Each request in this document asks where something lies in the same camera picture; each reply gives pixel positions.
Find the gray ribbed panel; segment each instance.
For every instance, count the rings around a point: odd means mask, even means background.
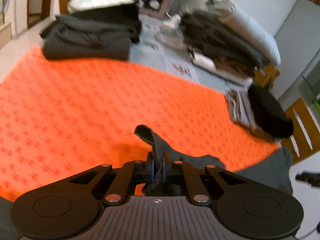
[[[109,207],[99,221],[72,240],[245,240],[227,230],[209,208],[185,197],[132,196],[128,203]]]

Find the orange patterned fabric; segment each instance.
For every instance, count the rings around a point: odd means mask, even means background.
[[[0,86],[0,196],[14,201],[102,163],[146,159],[139,124],[230,171],[278,148],[234,125],[224,95],[208,87],[123,61],[47,61],[34,47]]]

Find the silver bolt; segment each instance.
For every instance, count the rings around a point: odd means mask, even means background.
[[[117,194],[110,194],[108,196],[106,196],[106,201],[108,202],[118,202],[121,200],[121,196],[117,195]]]
[[[209,201],[209,197],[206,195],[196,195],[196,196],[194,196],[193,199],[198,203],[204,203],[204,202]]]

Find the green object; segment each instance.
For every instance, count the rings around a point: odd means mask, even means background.
[[[317,101],[317,99],[313,100],[313,105],[315,106],[318,114],[320,115],[320,105],[319,105],[319,102]]]

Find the cabinet door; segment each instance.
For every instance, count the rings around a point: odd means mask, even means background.
[[[277,67],[281,74],[271,92],[278,99],[302,74],[320,48],[320,6],[308,0],[298,0],[275,39],[281,55],[281,65]]]

